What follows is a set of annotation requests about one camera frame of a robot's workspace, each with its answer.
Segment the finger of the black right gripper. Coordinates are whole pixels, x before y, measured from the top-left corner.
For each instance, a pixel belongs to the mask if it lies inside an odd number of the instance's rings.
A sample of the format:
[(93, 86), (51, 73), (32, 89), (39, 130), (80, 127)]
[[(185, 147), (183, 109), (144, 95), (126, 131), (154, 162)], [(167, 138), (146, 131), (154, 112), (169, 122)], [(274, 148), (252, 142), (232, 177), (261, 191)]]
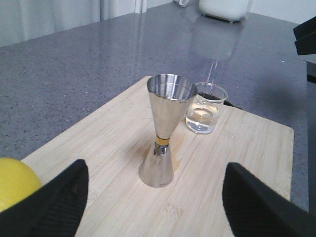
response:
[(310, 20), (296, 26), (293, 29), (295, 36), (295, 47), (298, 55), (310, 55), (316, 53), (316, 19)]

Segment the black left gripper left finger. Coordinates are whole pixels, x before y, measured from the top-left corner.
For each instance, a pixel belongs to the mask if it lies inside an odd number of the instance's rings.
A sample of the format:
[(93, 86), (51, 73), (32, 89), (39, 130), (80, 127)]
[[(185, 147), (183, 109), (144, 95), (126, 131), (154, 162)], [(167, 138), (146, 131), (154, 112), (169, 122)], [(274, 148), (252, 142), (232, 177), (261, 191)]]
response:
[(0, 214), (2, 237), (73, 237), (88, 196), (88, 167), (74, 161), (58, 176)]

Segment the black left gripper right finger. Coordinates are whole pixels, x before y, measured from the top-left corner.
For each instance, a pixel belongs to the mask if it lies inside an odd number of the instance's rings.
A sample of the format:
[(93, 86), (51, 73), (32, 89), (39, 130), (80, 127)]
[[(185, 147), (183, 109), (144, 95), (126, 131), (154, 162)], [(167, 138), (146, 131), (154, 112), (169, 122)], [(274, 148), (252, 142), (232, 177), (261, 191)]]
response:
[(236, 237), (314, 237), (316, 218), (236, 162), (225, 171), (222, 200)]

